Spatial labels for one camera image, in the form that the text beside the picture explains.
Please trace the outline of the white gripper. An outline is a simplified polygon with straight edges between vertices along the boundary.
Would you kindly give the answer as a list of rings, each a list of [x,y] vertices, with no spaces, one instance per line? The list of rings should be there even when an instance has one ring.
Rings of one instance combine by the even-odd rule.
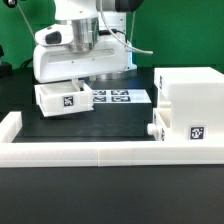
[[[34,50],[34,76],[40,83],[71,80],[80,91],[78,78],[125,71],[131,56],[113,39],[99,41],[93,50],[76,52],[67,46],[43,47]]]

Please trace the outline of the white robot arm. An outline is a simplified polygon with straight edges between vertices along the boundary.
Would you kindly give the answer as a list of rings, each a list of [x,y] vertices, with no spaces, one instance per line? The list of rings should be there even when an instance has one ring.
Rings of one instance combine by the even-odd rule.
[[[41,83],[134,69],[132,44],[107,13],[134,12],[144,0],[54,0],[56,23],[35,33],[34,76]]]

